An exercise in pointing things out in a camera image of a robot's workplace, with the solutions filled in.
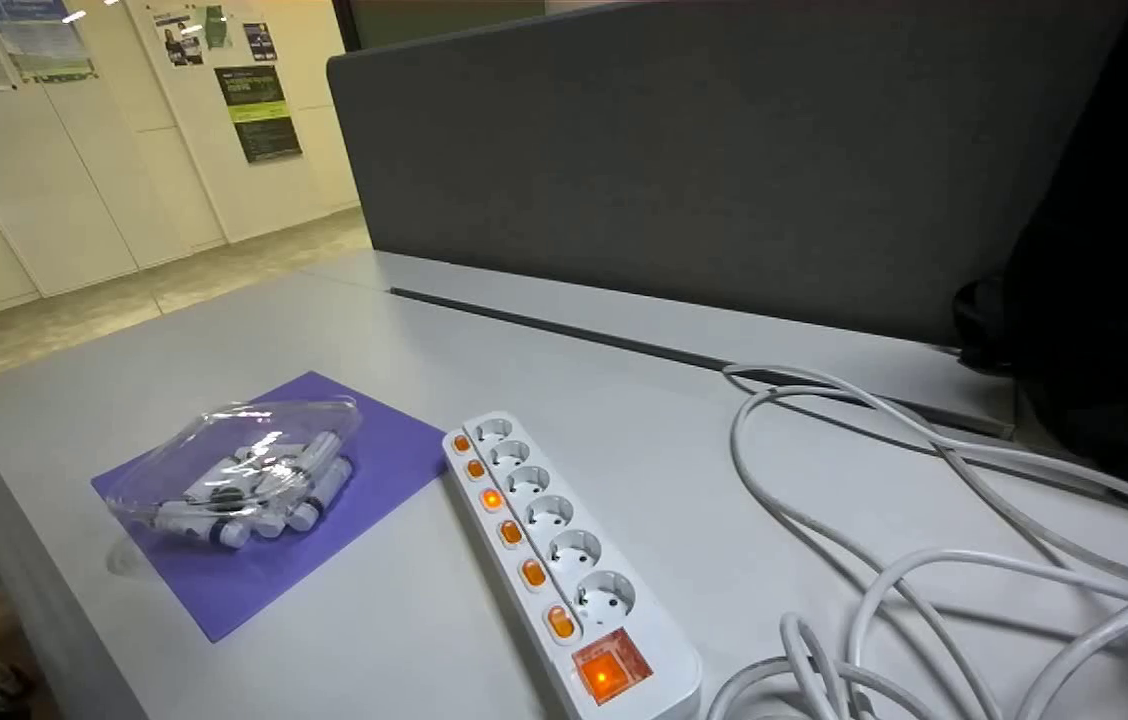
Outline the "blue wall poster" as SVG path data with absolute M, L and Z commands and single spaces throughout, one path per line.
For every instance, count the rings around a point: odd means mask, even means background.
M 30 86 L 94 79 L 95 66 L 81 22 L 84 14 L 66 0 L 0 0 L 0 47 Z

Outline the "white extension cord power strip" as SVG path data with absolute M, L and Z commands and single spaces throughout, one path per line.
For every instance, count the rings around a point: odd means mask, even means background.
M 478 549 L 573 720 L 695 720 L 703 665 L 559 466 L 509 414 L 442 441 Z

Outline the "clear bag of white parts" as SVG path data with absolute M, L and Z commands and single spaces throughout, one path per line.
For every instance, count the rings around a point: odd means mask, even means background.
M 119 470 L 105 505 L 159 540 L 240 553 L 310 536 L 358 477 L 352 402 L 248 402 L 196 418 Z

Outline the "dark green wall poster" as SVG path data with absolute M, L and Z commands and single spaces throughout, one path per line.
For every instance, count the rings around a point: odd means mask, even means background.
M 294 160 L 300 153 L 289 96 L 274 66 L 222 69 L 218 86 L 248 166 Z

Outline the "small photo wall poster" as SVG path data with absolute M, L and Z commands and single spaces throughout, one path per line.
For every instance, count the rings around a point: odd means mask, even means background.
M 184 14 L 159 14 L 158 35 L 174 69 L 188 69 L 205 59 L 205 29 Z

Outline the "grey desk divider panel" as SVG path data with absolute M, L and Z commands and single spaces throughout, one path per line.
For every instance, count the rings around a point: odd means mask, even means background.
M 636 0 L 328 66 L 372 246 L 950 341 L 1128 0 Z

